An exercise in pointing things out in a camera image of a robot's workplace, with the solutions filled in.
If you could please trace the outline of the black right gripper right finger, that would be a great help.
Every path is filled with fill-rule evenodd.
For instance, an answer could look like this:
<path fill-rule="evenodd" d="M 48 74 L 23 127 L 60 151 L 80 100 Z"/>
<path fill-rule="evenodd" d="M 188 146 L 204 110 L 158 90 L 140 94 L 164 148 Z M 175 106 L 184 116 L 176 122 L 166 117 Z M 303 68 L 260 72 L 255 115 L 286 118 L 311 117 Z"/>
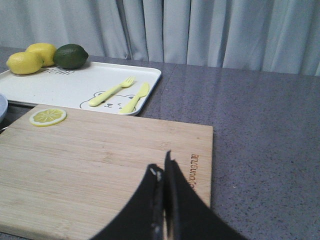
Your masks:
<path fill-rule="evenodd" d="M 164 161 L 164 209 L 169 240 L 244 240 L 201 200 L 168 151 Z"/>

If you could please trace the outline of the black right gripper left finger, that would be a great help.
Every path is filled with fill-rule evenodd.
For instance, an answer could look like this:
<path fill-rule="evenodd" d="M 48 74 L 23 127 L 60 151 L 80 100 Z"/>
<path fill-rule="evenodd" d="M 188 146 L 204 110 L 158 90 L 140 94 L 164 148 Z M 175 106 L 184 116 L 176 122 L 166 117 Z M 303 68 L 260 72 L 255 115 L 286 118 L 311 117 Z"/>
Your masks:
<path fill-rule="evenodd" d="M 93 240 L 162 240 L 164 224 L 164 171 L 149 164 L 124 208 Z"/>

